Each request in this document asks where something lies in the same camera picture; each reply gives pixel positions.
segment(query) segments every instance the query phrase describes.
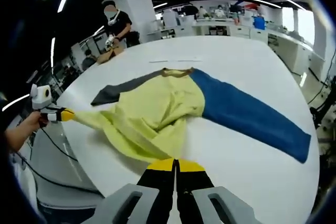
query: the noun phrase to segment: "blue sleeve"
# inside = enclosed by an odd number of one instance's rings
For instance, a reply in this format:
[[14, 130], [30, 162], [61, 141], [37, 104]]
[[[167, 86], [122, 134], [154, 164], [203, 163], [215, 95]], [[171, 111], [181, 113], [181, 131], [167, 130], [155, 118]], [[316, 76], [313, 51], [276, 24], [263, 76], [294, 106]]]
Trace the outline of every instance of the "blue sleeve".
[[304, 163], [308, 157], [310, 135], [275, 109], [195, 69], [190, 77], [205, 97], [203, 117], [238, 131]]

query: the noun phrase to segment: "black shirt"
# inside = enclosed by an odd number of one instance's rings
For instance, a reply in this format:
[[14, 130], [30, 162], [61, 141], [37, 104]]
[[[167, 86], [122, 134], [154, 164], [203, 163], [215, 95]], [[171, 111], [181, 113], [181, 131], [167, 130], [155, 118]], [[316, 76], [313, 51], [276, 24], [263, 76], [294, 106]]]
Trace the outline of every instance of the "black shirt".
[[[109, 26], [106, 24], [106, 31], [108, 32], [108, 34], [114, 34], [115, 36], [117, 36], [119, 33], [121, 33], [121, 31], [125, 29], [126, 24], [132, 25], [132, 21], [130, 20], [130, 17], [127, 13], [120, 11], [119, 15], [117, 16], [117, 20], [113, 25]], [[128, 33], [120, 38], [120, 40], [123, 40], [125, 37], [127, 37], [127, 35]]]

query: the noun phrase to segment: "black cable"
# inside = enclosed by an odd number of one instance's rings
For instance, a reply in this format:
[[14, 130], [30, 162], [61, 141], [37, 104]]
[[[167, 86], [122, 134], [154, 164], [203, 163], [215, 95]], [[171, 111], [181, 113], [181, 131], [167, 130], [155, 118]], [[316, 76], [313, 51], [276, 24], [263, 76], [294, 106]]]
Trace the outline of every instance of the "black cable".
[[60, 152], [62, 152], [64, 155], [66, 155], [67, 157], [71, 158], [72, 160], [78, 162], [77, 159], [75, 159], [74, 157], [71, 157], [70, 155], [68, 155], [67, 153], [65, 153], [60, 147], [58, 147], [57, 144], [55, 144], [55, 142], [51, 139], [51, 137], [48, 135], [48, 133], [47, 133], [43, 128], [41, 128], [41, 130], [47, 135], [47, 137], [50, 139], [50, 141], [53, 143], [53, 145], [54, 145], [56, 148], [58, 148], [58, 150], [59, 150]]
[[49, 183], [52, 183], [54, 185], [57, 186], [61, 186], [61, 187], [66, 187], [66, 188], [71, 188], [71, 189], [76, 189], [79, 191], [84, 191], [86, 193], [92, 193], [92, 194], [97, 194], [101, 196], [101, 193], [98, 190], [92, 190], [92, 189], [88, 189], [88, 188], [83, 188], [83, 187], [78, 187], [78, 186], [71, 186], [71, 185], [65, 185], [65, 184], [61, 184], [55, 181], [52, 181], [48, 178], [46, 178], [45, 176], [41, 175], [40, 173], [38, 173], [37, 171], [35, 171], [34, 168], [32, 168], [32, 166], [30, 165], [30, 163], [26, 160], [26, 158], [22, 157], [21, 154], [19, 152], [15, 152], [21, 159], [23, 162], [25, 162], [25, 164], [36, 174], [38, 175], [40, 178], [44, 179], [45, 181], [48, 181]]
[[[327, 77], [326, 77], [326, 81], [325, 81], [325, 83], [327, 82], [328, 74], [329, 74], [329, 71], [330, 71], [331, 66], [332, 66], [332, 61], [333, 61], [333, 59], [335, 58], [335, 54], [336, 54], [336, 48], [335, 48], [334, 55], [332, 56], [332, 59], [331, 59], [331, 62], [330, 62], [330, 67], [329, 67], [328, 72], [327, 72]], [[308, 102], [308, 105], [309, 105], [313, 100], [315, 100], [315, 98], [322, 92], [322, 89], [323, 89], [323, 88], [324, 88], [324, 84], [322, 84], [322, 88], [321, 88], [321, 90], [314, 96], [314, 98], [311, 99], [310, 102]]]

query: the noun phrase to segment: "gray sleeve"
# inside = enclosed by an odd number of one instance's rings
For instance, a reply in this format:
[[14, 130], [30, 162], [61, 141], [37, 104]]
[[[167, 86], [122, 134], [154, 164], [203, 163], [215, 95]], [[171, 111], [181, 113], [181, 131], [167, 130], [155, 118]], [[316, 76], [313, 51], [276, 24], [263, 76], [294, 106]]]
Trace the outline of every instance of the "gray sleeve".
[[145, 76], [141, 76], [139, 78], [130, 80], [128, 82], [112, 86], [107, 85], [105, 88], [99, 91], [97, 96], [94, 98], [94, 100], [91, 102], [92, 106], [98, 106], [106, 103], [113, 103], [119, 101], [120, 93], [122, 92], [128, 92], [133, 89], [136, 89], [140, 85], [144, 84], [146, 81], [159, 76], [162, 74], [163, 70], [155, 71], [149, 74], [146, 74]]

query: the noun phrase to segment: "white table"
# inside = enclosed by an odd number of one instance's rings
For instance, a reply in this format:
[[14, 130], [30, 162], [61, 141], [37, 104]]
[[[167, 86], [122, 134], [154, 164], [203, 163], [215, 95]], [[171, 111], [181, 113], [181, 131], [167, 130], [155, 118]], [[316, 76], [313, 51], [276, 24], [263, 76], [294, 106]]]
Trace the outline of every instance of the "white table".
[[[169, 61], [149, 63], [162, 60]], [[195, 36], [141, 44], [103, 65], [89, 68], [68, 87], [58, 104], [75, 111], [108, 108], [110, 105], [90, 105], [105, 85], [120, 84], [163, 67], [199, 68], [262, 100], [311, 135], [308, 159], [301, 164], [260, 141], [194, 118], [187, 124], [183, 155], [204, 166], [215, 186], [226, 187], [252, 206], [262, 223], [304, 223], [319, 179], [316, 132], [294, 78], [262, 42]], [[119, 154], [102, 133], [91, 128], [77, 122], [64, 122], [63, 127], [81, 166], [104, 196], [127, 183], [138, 182], [145, 163]]]

